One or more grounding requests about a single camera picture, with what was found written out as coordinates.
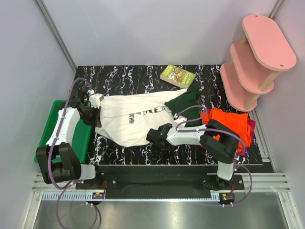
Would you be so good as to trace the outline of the white and green t-shirt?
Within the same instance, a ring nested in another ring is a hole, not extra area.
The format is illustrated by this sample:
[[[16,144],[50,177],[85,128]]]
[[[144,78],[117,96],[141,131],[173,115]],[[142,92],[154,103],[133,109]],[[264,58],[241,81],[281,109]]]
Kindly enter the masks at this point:
[[[149,143],[150,129],[174,123],[175,114],[201,125],[197,107],[202,93],[198,87],[148,94],[106,96],[101,101],[101,128],[95,132],[123,146],[143,146]]]

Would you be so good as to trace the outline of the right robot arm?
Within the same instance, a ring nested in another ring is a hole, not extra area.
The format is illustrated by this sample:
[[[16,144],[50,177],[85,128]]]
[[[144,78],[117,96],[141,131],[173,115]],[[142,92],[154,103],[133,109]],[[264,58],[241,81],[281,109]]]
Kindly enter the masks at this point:
[[[217,161],[218,187],[227,189],[234,182],[234,161],[241,138],[216,120],[194,127],[174,127],[172,124],[165,124],[158,129],[150,129],[146,140],[166,151],[179,145],[203,146]]]

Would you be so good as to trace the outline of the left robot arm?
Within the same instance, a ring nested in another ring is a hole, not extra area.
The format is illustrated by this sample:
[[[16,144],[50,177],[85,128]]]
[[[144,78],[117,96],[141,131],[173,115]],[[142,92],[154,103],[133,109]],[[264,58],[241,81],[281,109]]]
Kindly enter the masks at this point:
[[[92,128],[101,127],[103,99],[94,90],[74,89],[68,101],[53,103],[35,156],[46,184],[86,180],[93,189],[102,185],[97,167],[84,160]]]

